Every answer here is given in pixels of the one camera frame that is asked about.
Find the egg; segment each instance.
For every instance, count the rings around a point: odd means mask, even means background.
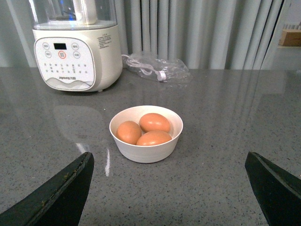
[[[168,133],[170,131],[170,122],[167,118],[158,113],[145,114],[140,118],[139,125],[144,132],[162,130]]]
[[[152,130],[143,134],[137,141],[136,145],[139,146],[152,146],[152,145],[160,145],[167,141],[170,141],[171,136],[161,130]]]
[[[121,123],[116,132],[116,137],[128,144],[135,145],[141,137],[142,131],[140,126],[134,121],[125,121]]]

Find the white ceramic bowl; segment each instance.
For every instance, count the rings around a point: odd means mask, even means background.
[[[117,128],[121,123],[131,120],[139,124],[140,118],[147,113],[158,113],[169,120],[169,134],[172,140],[160,145],[137,146],[127,144],[115,136]],[[120,152],[129,160],[139,163],[153,163],[168,157],[173,152],[182,129],[183,121],[178,114],[163,107],[150,105],[136,106],[123,110],[116,114],[110,122],[110,132]]]

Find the white cable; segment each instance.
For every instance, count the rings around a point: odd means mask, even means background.
[[[157,75],[158,81],[166,80],[166,75],[164,71],[157,71],[152,65],[143,64],[135,59],[130,58],[128,55],[123,54],[122,56],[127,57],[126,63],[128,66],[140,68],[142,73],[145,75],[151,75],[152,72],[154,72]]]

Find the digital display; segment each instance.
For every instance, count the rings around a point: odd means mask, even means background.
[[[53,43],[55,46],[55,49],[67,49],[66,43]]]

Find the blender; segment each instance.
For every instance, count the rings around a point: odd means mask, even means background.
[[[34,53],[51,88],[101,91],[122,71],[114,0],[29,0]]]

